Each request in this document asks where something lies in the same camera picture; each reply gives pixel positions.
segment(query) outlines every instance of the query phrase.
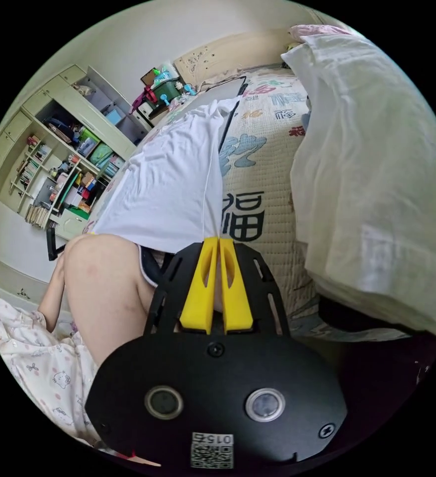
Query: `green box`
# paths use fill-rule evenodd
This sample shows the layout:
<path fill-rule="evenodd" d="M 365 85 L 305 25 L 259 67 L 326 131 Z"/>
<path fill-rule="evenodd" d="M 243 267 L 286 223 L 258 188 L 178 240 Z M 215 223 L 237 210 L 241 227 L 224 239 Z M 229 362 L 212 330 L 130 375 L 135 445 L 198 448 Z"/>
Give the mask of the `green box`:
<path fill-rule="evenodd" d="M 176 83 L 176 79 L 167 79 L 160 83 L 156 88 L 152 91 L 154 95 L 157 97 L 158 102 L 152 103 L 151 101 L 146 99 L 146 102 L 153 108 L 156 109 L 158 106 L 162 106 L 165 102 L 160 99 L 162 94 L 167 95 L 168 102 L 171 102 L 173 98 L 176 98 L 180 95 L 180 92 L 175 88 L 174 84 Z"/>

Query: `white cloth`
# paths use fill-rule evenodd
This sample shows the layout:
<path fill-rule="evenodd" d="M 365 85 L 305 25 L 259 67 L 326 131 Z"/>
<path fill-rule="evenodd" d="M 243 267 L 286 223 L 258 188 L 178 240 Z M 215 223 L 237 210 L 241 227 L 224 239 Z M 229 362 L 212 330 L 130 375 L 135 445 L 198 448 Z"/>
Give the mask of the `white cloth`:
<path fill-rule="evenodd" d="M 0 354 L 32 402 L 67 434 L 89 445 L 100 437 L 84 409 L 97 366 L 77 332 L 57 340 L 40 312 L 0 299 Z"/>
<path fill-rule="evenodd" d="M 315 35 L 282 55 L 312 103 L 291 170 L 318 290 L 436 335 L 436 118 L 370 41 Z"/>
<path fill-rule="evenodd" d="M 215 100 L 163 127 L 130 159 L 92 231 L 169 253 L 217 237 L 223 201 L 218 131 L 238 100 Z"/>

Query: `screw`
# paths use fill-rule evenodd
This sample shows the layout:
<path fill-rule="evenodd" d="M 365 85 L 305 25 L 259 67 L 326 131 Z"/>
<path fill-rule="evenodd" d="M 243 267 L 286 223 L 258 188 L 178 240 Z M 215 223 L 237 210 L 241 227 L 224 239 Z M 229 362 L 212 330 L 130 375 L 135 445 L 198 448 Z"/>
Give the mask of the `screw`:
<path fill-rule="evenodd" d="M 108 434 L 110 432 L 110 426 L 108 424 L 105 424 L 103 422 L 100 423 L 100 433 L 101 434 Z"/>
<path fill-rule="evenodd" d="M 319 431 L 319 437 L 321 439 L 327 439 L 328 437 L 332 436 L 336 429 L 336 425 L 329 423 L 326 424 L 325 426 L 321 427 L 321 430 Z"/>
<path fill-rule="evenodd" d="M 219 358 L 224 354 L 224 346 L 221 343 L 211 343 L 208 346 L 208 354 L 213 358 Z"/>

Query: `qr code sticker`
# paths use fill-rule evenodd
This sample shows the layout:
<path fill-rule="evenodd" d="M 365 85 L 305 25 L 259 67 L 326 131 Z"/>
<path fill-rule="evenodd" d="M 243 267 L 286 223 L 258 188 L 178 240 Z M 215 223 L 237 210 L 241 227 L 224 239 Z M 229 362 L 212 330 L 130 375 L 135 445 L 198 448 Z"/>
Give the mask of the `qr code sticker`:
<path fill-rule="evenodd" d="M 233 436 L 194 432 L 191 443 L 191 467 L 198 469 L 232 469 Z"/>

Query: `cabinet door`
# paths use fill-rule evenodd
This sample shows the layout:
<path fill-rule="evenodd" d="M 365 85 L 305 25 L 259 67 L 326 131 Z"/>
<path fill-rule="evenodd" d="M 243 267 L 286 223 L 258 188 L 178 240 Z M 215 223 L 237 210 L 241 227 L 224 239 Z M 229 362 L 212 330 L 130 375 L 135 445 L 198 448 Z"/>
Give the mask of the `cabinet door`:
<path fill-rule="evenodd" d="M 35 116 L 51 101 L 52 98 L 43 89 L 41 89 L 31 96 L 22 107 L 26 109 L 32 116 Z"/>
<path fill-rule="evenodd" d="M 134 150 L 133 143 L 72 86 L 53 95 L 68 112 L 124 159 Z"/>
<path fill-rule="evenodd" d="M 72 240 L 82 234 L 87 220 L 65 209 L 57 224 L 55 234 L 65 240 Z"/>
<path fill-rule="evenodd" d="M 6 133 L 0 135 L 0 165 L 4 162 L 5 157 L 12 149 L 14 141 Z"/>
<path fill-rule="evenodd" d="M 69 87 L 69 84 L 60 76 L 56 76 L 52 78 L 48 83 L 46 83 L 42 89 L 45 91 L 49 96 L 54 97 L 54 95 L 66 88 Z"/>
<path fill-rule="evenodd" d="M 22 112 L 18 112 L 6 126 L 5 131 L 12 138 L 17 141 L 19 136 L 25 131 L 27 126 L 31 123 L 30 119 Z"/>
<path fill-rule="evenodd" d="M 85 71 L 82 71 L 77 65 L 73 65 L 60 73 L 60 77 L 63 78 L 68 84 L 74 84 L 86 76 L 87 75 Z"/>

